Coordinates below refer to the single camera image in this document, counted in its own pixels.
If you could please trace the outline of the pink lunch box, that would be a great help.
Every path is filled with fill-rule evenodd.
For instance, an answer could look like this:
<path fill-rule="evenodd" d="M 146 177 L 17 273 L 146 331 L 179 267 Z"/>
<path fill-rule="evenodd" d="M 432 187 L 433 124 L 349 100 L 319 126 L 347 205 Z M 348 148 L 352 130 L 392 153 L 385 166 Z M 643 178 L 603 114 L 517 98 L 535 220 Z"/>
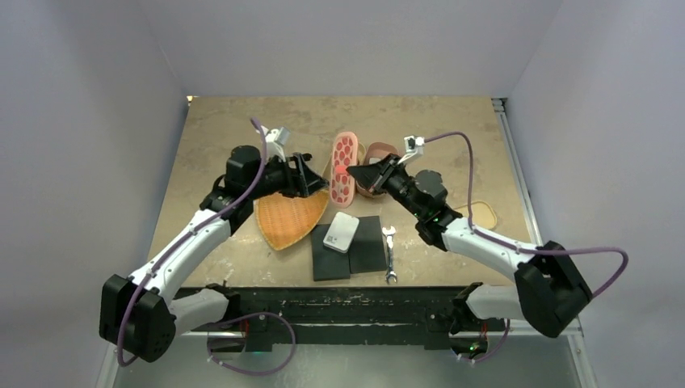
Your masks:
<path fill-rule="evenodd" d="M 366 147 L 365 158 L 360 165 L 368 165 L 373 164 L 375 162 L 379 162 L 388 154 L 402 155 L 402 152 L 400 152 L 394 145 L 384 142 L 373 142 L 368 147 Z M 365 196 L 367 198 L 377 198 L 383 196 L 383 194 L 370 193 L 367 189 L 361 188 L 356 182 L 355 186 L 356 191 L 361 196 Z"/>

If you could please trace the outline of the pink lunch box lid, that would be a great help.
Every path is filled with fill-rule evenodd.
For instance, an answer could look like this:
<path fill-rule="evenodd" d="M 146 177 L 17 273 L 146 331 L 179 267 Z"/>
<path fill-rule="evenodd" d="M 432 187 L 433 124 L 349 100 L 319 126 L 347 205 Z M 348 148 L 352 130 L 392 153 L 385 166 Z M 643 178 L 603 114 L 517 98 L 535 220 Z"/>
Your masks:
<path fill-rule="evenodd" d="M 339 133 L 330 157 L 330 202 L 340 209 L 351 205 L 355 195 L 355 179 L 347 172 L 359 161 L 359 141 L 353 132 Z"/>

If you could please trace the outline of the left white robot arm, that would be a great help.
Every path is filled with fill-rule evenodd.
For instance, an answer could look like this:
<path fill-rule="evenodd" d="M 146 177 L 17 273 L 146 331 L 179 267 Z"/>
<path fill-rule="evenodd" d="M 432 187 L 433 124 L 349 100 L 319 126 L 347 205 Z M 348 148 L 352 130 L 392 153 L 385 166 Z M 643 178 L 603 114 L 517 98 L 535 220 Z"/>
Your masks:
<path fill-rule="evenodd" d="M 179 335 L 207 324 L 234 329 L 241 309 L 232 296 L 209 286 L 177 298 L 186 279 L 207 256 L 244 224 L 254 201 L 272 194 L 307 198 L 328 187 L 312 170 L 310 154 L 263 158 L 252 145 L 234 148 L 212 190 L 191 221 L 162 252 L 123 277 L 109 277 L 102 288 L 99 336 L 134 359 L 154 362 Z"/>

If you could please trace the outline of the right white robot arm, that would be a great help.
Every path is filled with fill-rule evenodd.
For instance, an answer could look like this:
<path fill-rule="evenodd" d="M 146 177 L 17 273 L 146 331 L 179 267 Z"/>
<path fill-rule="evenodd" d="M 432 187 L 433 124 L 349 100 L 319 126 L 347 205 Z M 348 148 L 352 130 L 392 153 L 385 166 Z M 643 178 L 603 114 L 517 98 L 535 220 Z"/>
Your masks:
<path fill-rule="evenodd" d="M 491 318 L 524 320 L 540 334 L 558 337 L 592 300 L 592 292 L 563 246 L 542 247 L 504 238 L 470 225 L 446 202 L 440 173 L 406 172 L 400 158 L 337 168 L 364 190 L 386 193 L 417 220 L 419 237 L 429 246 L 476 260 L 513 281 L 512 286 L 471 284 L 453 299 L 452 331 L 472 329 Z"/>

